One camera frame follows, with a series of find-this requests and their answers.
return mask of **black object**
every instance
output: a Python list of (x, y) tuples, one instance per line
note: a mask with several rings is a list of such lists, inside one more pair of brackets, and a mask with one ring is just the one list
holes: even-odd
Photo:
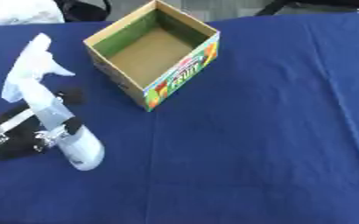
[[(55, 95), (60, 97), (66, 105), (77, 105), (84, 102), (82, 92), (79, 88), (70, 88), (66, 91), (60, 91)], [(10, 120), (13, 116), (26, 109), (28, 109), (28, 105), (22, 103), (3, 113), (0, 115), (0, 124)], [(70, 135), (74, 135), (80, 126), (82, 126), (81, 121), (76, 117), (68, 119), (64, 124)], [(42, 142), (42, 139), (38, 139), (35, 136), (36, 131), (40, 130), (39, 127), (40, 121), (34, 115), (20, 123), (16, 128), (8, 131), (6, 136), (9, 140), (0, 145), (0, 160), (21, 158), (44, 153), (46, 151), (45, 143)]]
[(109, 0), (103, 0), (105, 9), (77, 0), (54, 0), (67, 22), (104, 21), (111, 13)]
[(274, 0), (259, 11), (256, 16), (273, 15), (288, 4), (320, 4), (329, 6), (343, 6), (359, 9), (359, 0)]

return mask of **white cloth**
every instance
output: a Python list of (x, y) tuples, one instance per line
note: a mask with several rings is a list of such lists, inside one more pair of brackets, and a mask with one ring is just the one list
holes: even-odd
[(0, 25), (64, 23), (53, 0), (0, 0)]

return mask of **colorful label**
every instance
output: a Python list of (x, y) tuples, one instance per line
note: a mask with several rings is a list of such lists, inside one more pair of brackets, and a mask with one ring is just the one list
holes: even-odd
[(219, 33), (187, 55), (180, 63), (163, 74), (155, 83), (144, 90), (148, 110), (154, 109), (167, 96), (195, 76), (202, 68), (217, 57)]

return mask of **open cardboard box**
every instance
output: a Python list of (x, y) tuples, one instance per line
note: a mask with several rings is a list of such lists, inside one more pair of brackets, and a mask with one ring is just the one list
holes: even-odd
[(154, 0), (84, 40), (94, 64), (151, 111), (217, 57), (220, 33)]

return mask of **spray bottle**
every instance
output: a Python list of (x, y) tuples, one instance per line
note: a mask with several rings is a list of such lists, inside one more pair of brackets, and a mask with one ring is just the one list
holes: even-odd
[[(40, 33), (27, 45), (8, 73), (2, 97), (8, 102), (24, 99), (47, 131), (55, 133), (64, 122), (74, 118), (74, 114), (39, 82), (45, 74), (73, 76), (74, 73), (54, 61), (52, 54), (47, 51), (50, 44), (50, 38)], [(79, 126), (72, 135), (56, 136), (55, 141), (78, 170), (94, 169), (103, 160), (101, 142), (84, 125)]]

